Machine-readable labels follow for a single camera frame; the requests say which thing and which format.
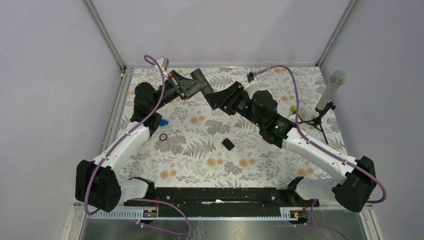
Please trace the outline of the black remote control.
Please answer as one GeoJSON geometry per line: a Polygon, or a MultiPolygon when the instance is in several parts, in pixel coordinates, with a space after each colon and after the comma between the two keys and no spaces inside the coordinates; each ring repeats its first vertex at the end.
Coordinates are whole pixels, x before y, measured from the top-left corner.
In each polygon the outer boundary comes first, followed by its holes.
{"type": "Polygon", "coordinates": [[[192,71],[190,73],[191,77],[196,80],[198,83],[200,83],[201,88],[200,88],[200,92],[206,96],[208,94],[211,94],[214,92],[214,90],[212,89],[210,83],[208,82],[208,80],[206,79],[205,75],[203,74],[203,72],[198,68],[194,71],[192,71]]]}

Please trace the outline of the black remote battery cover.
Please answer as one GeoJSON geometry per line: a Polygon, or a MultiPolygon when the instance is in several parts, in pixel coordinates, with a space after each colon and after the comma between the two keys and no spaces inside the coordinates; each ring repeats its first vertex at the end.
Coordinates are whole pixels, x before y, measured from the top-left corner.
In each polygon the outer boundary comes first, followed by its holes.
{"type": "Polygon", "coordinates": [[[233,142],[228,138],[225,138],[221,143],[228,151],[231,151],[232,149],[235,148],[235,145],[233,144],[233,142]]]}

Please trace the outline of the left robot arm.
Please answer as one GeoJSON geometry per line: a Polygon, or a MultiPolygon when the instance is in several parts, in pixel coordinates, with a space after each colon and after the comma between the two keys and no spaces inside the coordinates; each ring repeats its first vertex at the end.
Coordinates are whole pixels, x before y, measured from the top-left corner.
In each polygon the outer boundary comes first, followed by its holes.
{"type": "Polygon", "coordinates": [[[174,99],[188,100],[201,92],[213,92],[200,69],[187,78],[175,70],[163,74],[162,85],[155,89],[148,82],[134,89],[133,115],[123,134],[93,160],[82,160],[76,168],[75,198],[84,204],[87,215],[112,211],[117,205],[137,199],[148,206],[155,200],[153,184],[142,178],[118,180],[118,173],[130,156],[158,129],[162,116],[157,112],[174,99]]]}

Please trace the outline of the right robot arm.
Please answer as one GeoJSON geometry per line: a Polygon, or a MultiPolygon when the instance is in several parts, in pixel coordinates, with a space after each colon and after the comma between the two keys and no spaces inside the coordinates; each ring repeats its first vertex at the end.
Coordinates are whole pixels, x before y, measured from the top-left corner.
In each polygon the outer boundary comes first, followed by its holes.
{"type": "Polygon", "coordinates": [[[293,121],[277,112],[278,103],[267,90],[258,90],[250,97],[236,81],[224,90],[206,94],[205,99],[213,109],[244,117],[259,128],[259,135],[267,143],[301,156],[330,176],[328,180],[302,179],[286,193],[291,205],[318,199],[336,201],[351,212],[362,211],[377,185],[370,158],[348,156],[300,133],[293,121]]]}

